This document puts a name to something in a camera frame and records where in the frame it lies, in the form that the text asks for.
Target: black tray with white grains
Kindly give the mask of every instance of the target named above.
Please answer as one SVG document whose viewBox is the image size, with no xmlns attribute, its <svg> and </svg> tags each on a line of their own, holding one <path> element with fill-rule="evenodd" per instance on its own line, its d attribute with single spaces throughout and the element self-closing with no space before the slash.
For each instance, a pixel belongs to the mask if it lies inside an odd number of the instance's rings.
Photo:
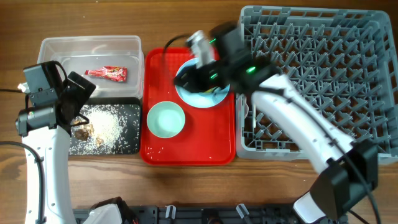
<svg viewBox="0 0 398 224">
<path fill-rule="evenodd" d="M 80 113 L 90 123 L 72 128 L 69 155 L 139 152 L 141 103 L 137 98 L 90 98 Z"/>
</svg>

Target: bowl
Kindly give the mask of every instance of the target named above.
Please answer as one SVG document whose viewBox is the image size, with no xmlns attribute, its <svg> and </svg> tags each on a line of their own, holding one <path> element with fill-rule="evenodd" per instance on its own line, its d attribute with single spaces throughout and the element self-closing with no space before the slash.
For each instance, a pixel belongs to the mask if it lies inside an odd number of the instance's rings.
<svg viewBox="0 0 398 224">
<path fill-rule="evenodd" d="M 177 76 L 185 67 L 194 66 L 196 63 L 198 63 L 197 58 L 188 60 L 181 65 L 175 75 Z M 229 85 L 224 89 L 218 88 L 213 93 L 190 93 L 180 86 L 175 86 L 175 89 L 181 100 L 196 108 L 211 108 L 212 106 L 216 106 L 221 103 L 229 93 Z"/>
<path fill-rule="evenodd" d="M 153 135 L 159 138 L 171 138 L 184 127 L 185 114 L 178 104 L 163 101 L 149 110 L 147 125 Z"/>
</svg>

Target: red packet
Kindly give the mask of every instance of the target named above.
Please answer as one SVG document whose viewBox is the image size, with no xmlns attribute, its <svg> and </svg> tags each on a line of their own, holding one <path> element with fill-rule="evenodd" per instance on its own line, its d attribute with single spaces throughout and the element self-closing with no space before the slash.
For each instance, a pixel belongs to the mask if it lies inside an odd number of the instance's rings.
<svg viewBox="0 0 398 224">
<path fill-rule="evenodd" d="M 85 75 L 106 78 L 115 82 L 125 82 L 127 78 L 127 68 L 117 66 L 104 66 L 98 70 L 87 70 Z"/>
</svg>

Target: red tray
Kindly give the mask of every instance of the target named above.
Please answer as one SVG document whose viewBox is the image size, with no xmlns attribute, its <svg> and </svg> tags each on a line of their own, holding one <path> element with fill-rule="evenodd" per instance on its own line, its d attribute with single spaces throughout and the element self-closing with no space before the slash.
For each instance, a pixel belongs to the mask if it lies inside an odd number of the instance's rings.
<svg viewBox="0 0 398 224">
<path fill-rule="evenodd" d="M 235 157 L 234 96 L 229 94 L 220 104 L 206 109 L 194 108 L 178 96 L 172 79 L 183 63 L 192 56 L 186 48 L 167 50 L 169 72 L 162 64 L 163 49 L 154 49 L 146 57 L 142 102 L 142 159 L 150 165 L 213 166 L 225 165 Z M 185 126 L 175 137 L 161 139 L 147 127 L 148 111 L 161 101 L 172 101 L 185 113 Z"/>
</svg>

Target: tabletop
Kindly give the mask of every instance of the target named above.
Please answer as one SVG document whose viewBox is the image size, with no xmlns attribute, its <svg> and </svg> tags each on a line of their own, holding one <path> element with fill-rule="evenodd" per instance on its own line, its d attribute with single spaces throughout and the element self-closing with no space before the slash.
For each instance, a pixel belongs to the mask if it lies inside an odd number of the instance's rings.
<svg viewBox="0 0 398 224">
<path fill-rule="evenodd" d="M 162 47 L 172 37 L 236 21 L 246 5 L 300 6 L 386 11 L 398 25 L 398 1 L 387 0 L 3 0 L 0 3 L 0 88 L 25 82 L 22 68 L 37 61 L 46 37 L 138 35 L 142 49 Z M 0 141 L 21 141 L 15 119 L 24 96 L 0 93 Z M 252 161 L 236 158 L 227 166 L 153 167 L 139 155 L 70 156 L 73 208 L 121 196 L 128 205 L 262 205 L 289 203 L 317 178 L 308 161 Z M 398 220 L 398 163 L 379 168 L 374 191 L 383 223 Z M 0 149 L 0 222 L 23 223 L 27 171 L 24 151 Z M 368 199 L 353 208 L 374 223 Z M 359 223 L 350 217 L 350 223 Z"/>
</svg>

